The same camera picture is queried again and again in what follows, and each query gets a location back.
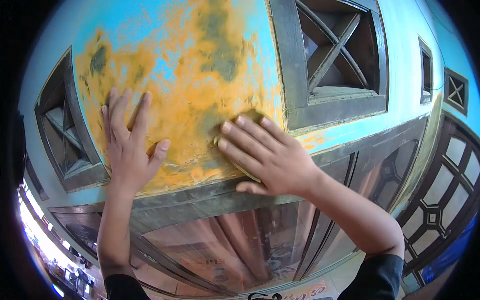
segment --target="hand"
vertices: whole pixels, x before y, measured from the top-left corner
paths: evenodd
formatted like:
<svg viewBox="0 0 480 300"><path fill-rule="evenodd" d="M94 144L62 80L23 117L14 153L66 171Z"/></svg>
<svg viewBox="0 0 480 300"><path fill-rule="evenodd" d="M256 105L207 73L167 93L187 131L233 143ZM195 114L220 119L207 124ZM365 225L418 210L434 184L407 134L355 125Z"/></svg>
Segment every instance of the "hand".
<svg viewBox="0 0 480 300"><path fill-rule="evenodd" d="M304 197L318 183L322 171L302 145L271 120L262 117L260 124L239 116L235 124L227 121L221 126L228 140L221 138L218 148L230 161L262 181L241 182L237 191Z"/></svg>
<svg viewBox="0 0 480 300"><path fill-rule="evenodd" d="M119 97L113 87L108 95L108 107L102 106L107 154L112 168L111 185L132 197L146 185L167 157L170 140L157 143L154 154L149 158L145 149L148 129L148 109L152 94L146 92L140 103L135 124L130 132L125 125L125 109L132 98L132 90L126 89Z"/></svg>

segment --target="yellow paint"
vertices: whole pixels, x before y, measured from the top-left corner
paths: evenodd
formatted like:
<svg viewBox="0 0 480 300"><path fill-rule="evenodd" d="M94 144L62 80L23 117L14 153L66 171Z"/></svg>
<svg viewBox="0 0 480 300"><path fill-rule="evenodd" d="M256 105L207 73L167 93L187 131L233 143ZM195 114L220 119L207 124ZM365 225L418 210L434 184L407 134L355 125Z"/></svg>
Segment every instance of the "yellow paint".
<svg viewBox="0 0 480 300"><path fill-rule="evenodd" d="M272 79L276 84L264 82L264 72L270 72L255 59L264 59L259 52L262 45L255 34L248 40L243 36L244 20L253 5L245 1L243 9L233 10L229 1L190 0L187 7L193 8L191 19L183 20L186 7L172 6L167 10L169 15L161 16L168 20L166 24L135 46L113 50L108 34L98 29L74 59L78 92L90 133L107 165L101 106L110 88L117 86L122 92L130 87L137 92L128 104L126 124L132 123L140 94L147 90L153 94L146 148L151 153L164 138L170 139L172 146L166 164L140 195L240 176L241 172L212 143L224 120L255 108L269 117L276 116L275 121L284 127L283 108L273 104L274 97L281 95L278 79ZM214 38L209 38L207 30L212 28L205 25L211 15L224 20L214 28ZM152 15L143 11L138 17L150 20ZM127 31L128 24L121 30ZM194 42L185 46L187 41ZM99 59L101 52L104 66ZM218 71L215 57L234 60L235 72L228 68ZM157 60L164 60L175 78L166 79L164 74L155 72Z"/></svg>

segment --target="black sleeve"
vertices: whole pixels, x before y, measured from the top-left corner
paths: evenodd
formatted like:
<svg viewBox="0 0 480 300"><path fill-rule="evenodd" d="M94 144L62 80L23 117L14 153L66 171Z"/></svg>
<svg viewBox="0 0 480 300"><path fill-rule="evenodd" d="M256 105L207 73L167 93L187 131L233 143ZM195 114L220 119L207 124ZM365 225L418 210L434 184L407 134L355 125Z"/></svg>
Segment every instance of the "black sleeve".
<svg viewBox="0 0 480 300"><path fill-rule="evenodd" d="M113 274L105 278L108 300L150 300L137 279L125 274Z"/></svg>
<svg viewBox="0 0 480 300"><path fill-rule="evenodd" d="M337 300L395 300L402 277L403 260L398 255L377 255L365 260L357 276Z"/></svg>

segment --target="left hand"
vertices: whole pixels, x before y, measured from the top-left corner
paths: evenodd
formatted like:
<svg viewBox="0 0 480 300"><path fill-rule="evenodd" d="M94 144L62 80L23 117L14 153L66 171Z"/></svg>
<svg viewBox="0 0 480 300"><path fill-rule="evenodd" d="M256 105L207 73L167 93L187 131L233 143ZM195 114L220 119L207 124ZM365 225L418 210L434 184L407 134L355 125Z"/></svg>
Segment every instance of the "left hand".
<svg viewBox="0 0 480 300"><path fill-rule="evenodd" d="M145 149L148 130L148 110L152 93L146 92L141 100L132 131L125 125L125 109L132 98L132 90L126 89L118 96L113 87L108 95L108 107L102 106L107 154L112 168L110 185L115 190L132 197L146 185L167 157L170 140L157 143L154 154L149 158Z"/></svg>

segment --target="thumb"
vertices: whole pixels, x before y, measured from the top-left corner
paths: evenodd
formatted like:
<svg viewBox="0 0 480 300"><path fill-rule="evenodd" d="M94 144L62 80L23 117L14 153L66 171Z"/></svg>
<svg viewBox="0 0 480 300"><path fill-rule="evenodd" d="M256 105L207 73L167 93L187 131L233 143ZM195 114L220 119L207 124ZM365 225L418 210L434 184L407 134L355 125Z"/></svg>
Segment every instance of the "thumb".
<svg viewBox="0 0 480 300"><path fill-rule="evenodd" d="M156 144L155 152L148 160L148 168L153 174L156 174L158 172L158 169L167 157L167 150L169 148L170 140L163 140Z"/></svg>
<svg viewBox="0 0 480 300"><path fill-rule="evenodd" d="M237 192L248 192L250 194L269 195L268 189L261 183L244 181L237 184Z"/></svg>

